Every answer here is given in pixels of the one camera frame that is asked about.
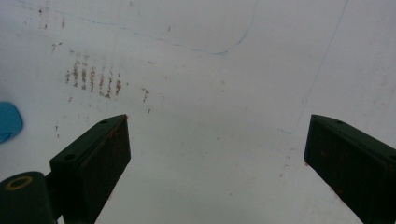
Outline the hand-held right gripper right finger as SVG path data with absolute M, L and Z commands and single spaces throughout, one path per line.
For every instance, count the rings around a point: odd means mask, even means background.
M 313 115 L 304 161 L 363 224 L 396 224 L 396 149 L 341 120 Z

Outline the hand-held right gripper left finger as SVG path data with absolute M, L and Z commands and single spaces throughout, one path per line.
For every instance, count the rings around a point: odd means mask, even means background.
M 94 224 L 131 160 L 128 117 L 92 126 L 49 162 L 65 224 Z

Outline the blue object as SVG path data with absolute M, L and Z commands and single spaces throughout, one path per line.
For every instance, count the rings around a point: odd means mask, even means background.
M 10 102 L 0 102 L 0 144 L 18 135 L 23 127 L 21 114 Z

